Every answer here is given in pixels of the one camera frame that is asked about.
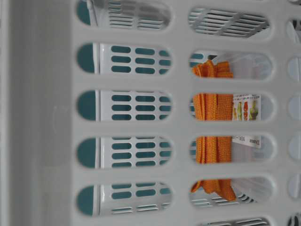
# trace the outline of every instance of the product label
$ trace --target product label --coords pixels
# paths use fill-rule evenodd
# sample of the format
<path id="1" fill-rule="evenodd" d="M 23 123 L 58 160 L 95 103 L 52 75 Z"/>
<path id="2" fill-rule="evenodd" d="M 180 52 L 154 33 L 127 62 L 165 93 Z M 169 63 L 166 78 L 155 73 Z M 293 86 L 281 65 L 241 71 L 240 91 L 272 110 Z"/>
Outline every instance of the product label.
<path id="1" fill-rule="evenodd" d="M 234 94 L 232 120 L 261 120 L 261 96 L 253 94 Z M 233 136 L 232 142 L 250 147 L 261 148 L 261 136 Z"/>

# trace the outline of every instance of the orange cloth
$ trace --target orange cloth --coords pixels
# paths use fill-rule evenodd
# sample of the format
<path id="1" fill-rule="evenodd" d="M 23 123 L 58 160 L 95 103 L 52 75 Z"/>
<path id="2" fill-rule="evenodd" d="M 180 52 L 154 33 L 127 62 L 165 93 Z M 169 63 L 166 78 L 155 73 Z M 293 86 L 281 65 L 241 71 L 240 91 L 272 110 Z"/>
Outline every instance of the orange cloth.
<path id="1" fill-rule="evenodd" d="M 200 77 L 233 78 L 228 62 L 218 63 L 211 60 L 198 64 L 192 71 Z M 201 93 L 193 97 L 196 119 L 204 121 L 232 120 L 233 95 Z M 196 162 L 200 164 L 231 162 L 231 137 L 198 137 L 196 140 Z M 220 197 L 236 200 L 230 179 L 215 179 L 198 181 L 191 192 L 200 187 L 208 194 L 216 192 Z"/>

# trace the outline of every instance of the oval hole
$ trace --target oval hole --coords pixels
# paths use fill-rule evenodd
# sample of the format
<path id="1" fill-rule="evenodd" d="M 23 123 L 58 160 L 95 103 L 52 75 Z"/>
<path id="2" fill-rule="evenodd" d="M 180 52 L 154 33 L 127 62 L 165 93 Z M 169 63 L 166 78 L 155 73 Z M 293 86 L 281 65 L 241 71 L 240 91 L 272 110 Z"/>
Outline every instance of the oval hole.
<path id="1" fill-rule="evenodd" d="M 293 96 L 288 103 L 288 112 L 295 120 L 301 120 L 301 96 Z"/>
<path id="2" fill-rule="evenodd" d="M 169 57 L 169 53 L 165 50 L 159 51 L 159 55 L 162 56 L 162 57 Z"/>
<path id="3" fill-rule="evenodd" d="M 153 115 L 153 114 L 138 114 L 138 115 L 136 115 L 136 119 L 137 120 L 150 120 L 150 121 L 152 121 L 152 120 L 155 120 L 155 116 Z"/>
<path id="4" fill-rule="evenodd" d="M 140 112 L 152 112 L 155 110 L 155 106 L 152 105 L 137 105 L 136 110 Z"/>
<path id="5" fill-rule="evenodd" d="M 160 194 L 170 194 L 170 193 L 171 193 L 171 191 L 168 187 L 160 189 Z"/>
<path id="6" fill-rule="evenodd" d="M 136 96 L 136 101 L 138 101 L 138 102 L 154 102 L 155 97 L 153 97 L 153 96 Z"/>
<path id="7" fill-rule="evenodd" d="M 150 67 L 137 67 L 135 69 L 136 73 L 138 74 L 154 74 L 155 69 Z"/>
<path id="8" fill-rule="evenodd" d="M 83 141 L 77 149 L 79 162 L 86 167 L 95 167 L 96 139 L 91 138 Z"/>
<path id="9" fill-rule="evenodd" d="M 156 162 L 168 161 L 171 152 L 169 141 L 159 136 L 94 137 L 84 140 L 78 146 L 77 157 L 85 167 L 109 169 L 155 166 Z"/>
<path id="10" fill-rule="evenodd" d="M 172 189 L 165 183 L 127 181 L 86 187 L 77 196 L 77 206 L 84 214 L 97 218 L 162 211 L 169 207 L 172 198 Z"/>
<path id="11" fill-rule="evenodd" d="M 271 100 L 264 95 L 257 94 L 196 94 L 189 105 L 190 110 L 200 109 L 203 98 L 211 98 L 206 102 L 205 114 L 210 107 L 216 106 L 216 114 L 211 118 L 204 118 L 200 111 L 190 111 L 193 117 L 199 121 L 243 121 L 252 123 L 268 119 L 273 111 Z"/>
<path id="12" fill-rule="evenodd" d="M 132 163 L 130 162 L 116 162 L 112 164 L 112 168 L 118 168 L 118 167 L 131 167 Z"/>
<path id="13" fill-rule="evenodd" d="M 131 48 L 128 46 L 112 46 L 111 51 L 114 53 L 130 53 Z"/>
<path id="14" fill-rule="evenodd" d="M 154 152 L 137 152 L 136 157 L 137 158 L 153 158 L 155 157 L 156 153 Z"/>
<path id="15" fill-rule="evenodd" d="M 156 162 L 155 161 L 138 161 L 136 162 L 136 166 L 155 166 Z"/>
<path id="16" fill-rule="evenodd" d="M 163 147 L 163 148 L 170 147 L 170 144 L 168 142 L 161 142 L 160 147 Z"/>
<path id="17" fill-rule="evenodd" d="M 171 62 L 170 62 L 170 60 L 160 60 L 159 64 L 162 66 L 170 66 Z"/>
<path id="18" fill-rule="evenodd" d="M 207 194 L 202 186 L 198 186 L 198 183 L 195 183 L 189 190 L 190 201 L 195 208 L 264 203 L 269 200 L 273 191 L 270 181 L 266 178 L 224 178 L 223 180 L 210 178 L 204 180 L 203 184 L 214 182 L 225 182 L 222 189 L 227 192 L 217 194 L 217 190 L 212 187 L 211 194 Z"/>
<path id="19" fill-rule="evenodd" d="M 128 66 L 113 66 L 112 71 L 120 73 L 129 73 L 131 72 L 131 68 Z"/>
<path id="20" fill-rule="evenodd" d="M 112 154 L 112 159 L 130 159 L 132 157 L 131 153 L 114 153 Z"/>
<path id="21" fill-rule="evenodd" d="M 270 33 L 269 22 L 261 15 L 214 8 L 194 7 L 189 13 L 188 23 L 196 33 L 221 37 L 263 39 Z"/>
<path id="22" fill-rule="evenodd" d="M 77 54 L 77 62 L 82 70 L 88 73 L 94 73 L 93 44 L 87 44 L 81 47 Z"/>
<path id="23" fill-rule="evenodd" d="M 142 55 L 154 55 L 155 50 L 150 48 L 136 48 L 135 53 L 142 54 Z"/>
<path id="24" fill-rule="evenodd" d="M 155 64 L 155 60 L 150 59 L 150 58 L 136 58 L 135 61 L 136 61 L 137 64 L 144 64 L 144 65 L 153 65 L 153 64 Z"/>
<path id="25" fill-rule="evenodd" d="M 199 159 L 204 150 L 202 143 L 210 145 L 214 141 L 223 148 L 224 155 L 217 161 L 206 159 L 202 164 L 238 163 L 238 162 L 263 162 L 272 158 L 275 147 L 270 139 L 260 135 L 233 135 L 233 136 L 203 136 L 198 137 L 190 145 L 190 156 L 196 164 L 201 164 Z M 212 149 L 219 155 L 218 149 Z"/>
<path id="26" fill-rule="evenodd" d="M 112 115 L 112 119 L 116 121 L 128 121 L 132 119 L 132 116 L 129 114 L 114 114 Z"/>
<path id="27" fill-rule="evenodd" d="M 140 190 L 136 192 L 137 197 L 144 197 L 144 196 L 153 196 L 156 194 L 156 190 L 149 189 L 149 190 Z"/>
<path id="28" fill-rule="evenodd" d="M 130 192 L 114 192 L 112 194 L 112 199 L 129 199 L 130 197 L 132 197 Z"/>
<path id="29" fill-rule="evenodd" d="M 169 112 L 171 110 L 171 106 L 160 106 L 160 111 Z"/>
<path id="30" fill-rule="evenodd" d="M 301 174 L 294 174 L 288 181 L 288 193 L 293 199 L 300 200 L 301 193 L 300 193 L 300 180 Z"/>
<path id="31" fill-rule="evenodd" d="M 286 26 L 286 32 L 288 37 L 296 44 L 300 44 L 300 38 L 301 38 L 300 28 L 301 28 L 301 23 L 300 20 L 297 18 L 294 18 L 291 21 L 289 21 Z"/>
<path id="32" fill-rule="evenodd" d="M 161 31 L 171 20 L 168 6 L 150 0 L 80 1 L 77 15 L 81 22 L 97 28 L 148 31 Z"/>
<path id="33" fill-rule="evenodd" d="M 166 72 L 168 72 L 168 69 L 160 69 L 159 70 L 159 74 L 165 74 Z"/>
<path id="34" fill-rule="evenodd" d="M 290 156 L 300 161 L 301 160 L 301 133 L 298 132 L 289 142 L 288 152 Z"/>
<path id="35" fill-rule="evenodd" d="M 112 100 L 113 101 L 131 101 L 131 96 L 129 95 L 113 95 Z"/>
<path id="36" fill-rule="evenodd" d="M 156 183 L 137 183 L 137 187 L 149 187 L 149 186 L 154 186 Z"/>
<path id="37" fill-rule="evenodd" d="M 167 50 L 161 46 L 137 48 L 136 46 L 118 46 L 107 43 L 88 43 L 82 46 L 77 55 L 81 69 L 96 74 L 145 74 L 160 76 L 170 68 L 172 59 Z"/>
<path id="38" fill-rule="evenodd" d="M 169 102 L 161 104 L 156 98 Z M 92 90 L 83 93 L 77 105 L 79 115 L 91 121 L 158 121 L 172 110 L 160 91 Z"/>
<path id="39" fill-rule="evenodd" d="M 130 105 L 113 105 L 113 111 L 130 111 L 132 107 Z"/>
<path id="40" fill-rule="evenodd" d="M 257 53 L 198 50 L 190 56 L 189 64 L 193 68 L 193 74 L 198 78 L 208 78 L 208 73 L 200 74 L 199 70 L 211 66 L 217 70 L 210 79 L 264 80 L 272 72 L 269 58 Z"/>
<path id="41" fill-rule="evenodd" d="M 163 102 L 163 103 L 169 103 L 170 102 L 170 99 L 168 97 L 160 97 L 159 98 L 159 101 L 160 102 Z"/>
<path id="42" fill-rule="evenodd" d="M 112 185 L 113 189 L 124 189 L 124 188 L 130 188 L 132 185 L 131 184 L 115 184 Z"/>
<path id="43" fill-rule="evenodd" d="M 171 151 L 162 151 L 160 152 L 161 157 L 170 157 Z"/>
<path id="44" fill-rule="evenodd" d="M 259 218 L 245 218 L 245 219 L 231 219 L 229 221 L 219 221 L 219 222 L 204 222 L 201 226 L 204 225 L 214 225 L 214 226 L 232 226 L 234 224 L 241 225 L 241 226 L 269 226 L 271 225 L 270 222 L 263 217 Z"/>
<path id="45" fill-rule="evenodd" d="M 130 63 L 131 58 L 128 56 L 112 56 L 111 60 L 116 63 Z"/>
<path id="46" fill-rule="evenodd" d="M 139 142 L 136 144 L 136 148 L 154 148 L 155 146 L 154 142 Z"/>
<path id="47" fill-rule="evenodd" d="M 114 150 L 126 150 L 126 149 L 131 149 L 132 145 L 130 143 L 116 143 L 112 144 L 112 148 Z"/>

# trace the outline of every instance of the white plastic grid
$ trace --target white plastic grid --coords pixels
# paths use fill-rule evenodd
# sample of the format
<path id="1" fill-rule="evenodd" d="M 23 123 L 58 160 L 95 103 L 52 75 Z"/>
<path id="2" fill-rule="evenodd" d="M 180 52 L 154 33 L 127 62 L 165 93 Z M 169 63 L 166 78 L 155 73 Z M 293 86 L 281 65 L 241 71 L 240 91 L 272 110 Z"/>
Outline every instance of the white plastic grid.
<path id="1" fill-rule="evenodd" d="M 86 0 L 99 27 L 162 30 L 170 21 L 168 7 L 160 2 L 138 0 Z"/>
<path id="2" fill-rule="evenodd" d="M 135 77 L 135 79 L 138 79 L 138 77 Z M 157 89 L 158 89 L 158 87 L 157 87 Z M 173 96 L 174 97 L 174 96 Z"/>

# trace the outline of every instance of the label with fruit images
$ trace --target label with fruit images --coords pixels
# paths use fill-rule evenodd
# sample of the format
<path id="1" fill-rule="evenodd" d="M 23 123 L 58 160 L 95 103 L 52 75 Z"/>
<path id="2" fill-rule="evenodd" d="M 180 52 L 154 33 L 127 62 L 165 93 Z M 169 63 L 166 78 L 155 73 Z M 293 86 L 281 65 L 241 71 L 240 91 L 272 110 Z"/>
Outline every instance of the label with fruit images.
<path id="1" fill-rule="evenodd" d="M 232 120 L 261 120 L 261 96 L 254 94 L 234 94 Z M 233 136 L 232 142 L 250 147 L 261 148 L 261 136 Z"/>

